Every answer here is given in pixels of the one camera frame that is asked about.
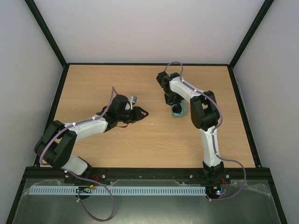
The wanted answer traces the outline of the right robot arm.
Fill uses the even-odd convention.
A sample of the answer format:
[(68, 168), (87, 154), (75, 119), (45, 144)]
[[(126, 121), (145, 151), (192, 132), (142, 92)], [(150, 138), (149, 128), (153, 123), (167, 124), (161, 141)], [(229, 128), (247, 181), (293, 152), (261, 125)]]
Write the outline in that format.
[(224, 171), (220, 158), (217, 126), (221, 113), (212, 91), (202, 91), (184, 81), (178, 73), (158, 73), (157, 82), (164, 91), (165, 102), (174, 115), (183, 112), (182, 102), (190, 104), (192, 124), (200, 131), (203, 145), (203, 176), (207, 182), (213, 183)]

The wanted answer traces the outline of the black round sunglasses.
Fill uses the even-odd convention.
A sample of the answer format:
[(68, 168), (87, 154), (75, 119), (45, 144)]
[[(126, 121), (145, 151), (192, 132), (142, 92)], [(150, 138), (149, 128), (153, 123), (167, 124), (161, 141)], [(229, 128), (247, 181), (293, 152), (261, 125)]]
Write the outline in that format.
[(171, 113), (173, 117), (183, 117), (183, 107), (181, 104), (175, 104), (171, 106)]

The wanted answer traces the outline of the grey felt glasses case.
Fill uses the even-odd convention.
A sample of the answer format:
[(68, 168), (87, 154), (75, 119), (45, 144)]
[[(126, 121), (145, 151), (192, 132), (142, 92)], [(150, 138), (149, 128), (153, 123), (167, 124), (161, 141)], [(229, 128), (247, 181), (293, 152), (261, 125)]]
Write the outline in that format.
[(185, 101), (171, 105), (171, 114), (173, 118), (182, 118), (187, 115)]

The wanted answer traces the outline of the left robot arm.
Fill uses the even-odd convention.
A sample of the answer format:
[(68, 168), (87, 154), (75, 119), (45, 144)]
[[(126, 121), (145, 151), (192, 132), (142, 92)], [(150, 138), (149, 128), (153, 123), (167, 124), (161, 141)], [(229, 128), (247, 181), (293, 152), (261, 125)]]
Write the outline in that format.
[(41, 159), (40, 164), (62, 169), (68, 175), (78, 176), (81, 181), (89, 179), (92, 166), (72, 153), (75, 143), (89, 136), (108, 132), (120, 122), (127, 126), (147, 117), (149, 113), (135, 105), (136, 99), (136, 96), (128, 98), (118, 94), (90, 118), (73, 123), (53, 121), (34, 148)]

